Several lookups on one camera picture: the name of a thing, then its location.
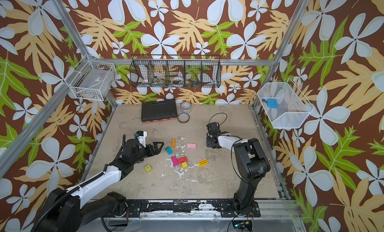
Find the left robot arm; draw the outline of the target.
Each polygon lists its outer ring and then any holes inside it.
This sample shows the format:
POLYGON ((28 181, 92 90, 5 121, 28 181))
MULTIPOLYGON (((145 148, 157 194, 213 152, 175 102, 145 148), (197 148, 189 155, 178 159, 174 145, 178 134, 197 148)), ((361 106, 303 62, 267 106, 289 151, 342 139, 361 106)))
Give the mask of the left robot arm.
POLYGON ((53 190, 33 224, 33 232, 76 232, 81 226, 107 215, 123 215, 126 197, 111 192, 101 199, 93 198, 128 176, 135 164, 158 155, 163 142, 146 144, 146 132, 138 131, 130 140, 123 139, 114 160, 90 179, 66 190, 53 190))

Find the pink rectangular block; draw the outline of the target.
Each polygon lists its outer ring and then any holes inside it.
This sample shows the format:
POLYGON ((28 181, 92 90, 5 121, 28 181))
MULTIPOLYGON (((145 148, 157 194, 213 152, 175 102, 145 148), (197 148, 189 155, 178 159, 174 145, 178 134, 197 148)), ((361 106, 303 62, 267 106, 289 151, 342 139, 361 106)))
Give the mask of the pink rectangular block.
POLYGON ((188 148, 188 149, 196 149, 196 148, 197 148, 197 145, 196 145, 196 144, 193 144, 193 143, 187 143, 187 148, 188 148))

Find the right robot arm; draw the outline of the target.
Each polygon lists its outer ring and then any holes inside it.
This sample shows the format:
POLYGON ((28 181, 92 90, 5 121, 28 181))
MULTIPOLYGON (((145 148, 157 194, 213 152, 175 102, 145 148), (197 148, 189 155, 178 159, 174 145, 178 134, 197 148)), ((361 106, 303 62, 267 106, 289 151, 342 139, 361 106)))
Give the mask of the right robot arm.
POLYGON ((258 139, 242 139, 220 130, 219 123, 207 125, 207 147, 212 149, 228 149, 231 157, 235 157, 238 176, 241 180, 234 194, 233 206, 236 214, 255 211, 255 193, 258 184, 270 171, 269 160, 258 139))

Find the yellow red striped block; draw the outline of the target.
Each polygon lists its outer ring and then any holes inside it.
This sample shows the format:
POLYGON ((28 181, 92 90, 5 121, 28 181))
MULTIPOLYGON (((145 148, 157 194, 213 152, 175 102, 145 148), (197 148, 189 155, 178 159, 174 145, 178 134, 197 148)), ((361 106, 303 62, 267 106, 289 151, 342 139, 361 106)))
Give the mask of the yellow red striped block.
POLYGON ((199 167, 207 165, 209 162, 207 159, 201 160, 198 162, 199 167))

